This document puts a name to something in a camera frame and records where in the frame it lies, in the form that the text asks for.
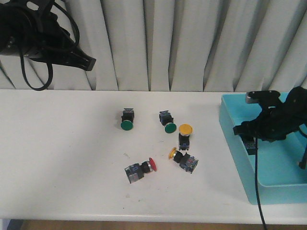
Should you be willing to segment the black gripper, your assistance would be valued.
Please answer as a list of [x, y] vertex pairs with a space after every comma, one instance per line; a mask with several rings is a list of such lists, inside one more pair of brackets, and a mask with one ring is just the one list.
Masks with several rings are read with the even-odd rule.
[[96, 59], [77, 47], [77, 41], [51, 11], [59, 9], [76, 27], [69, 13], [53, 0], [10, 0], [0, 5], [0, 53], [92, 71]]
[[234, 135], [260, 138], [269, 142], [284, 140], [292, 132], [299, 130], [307, 122], [307, 90], [294, 87], [282, 103], [262, 106], [262, 111], [254, 121], [244, 121], [233, 127]]

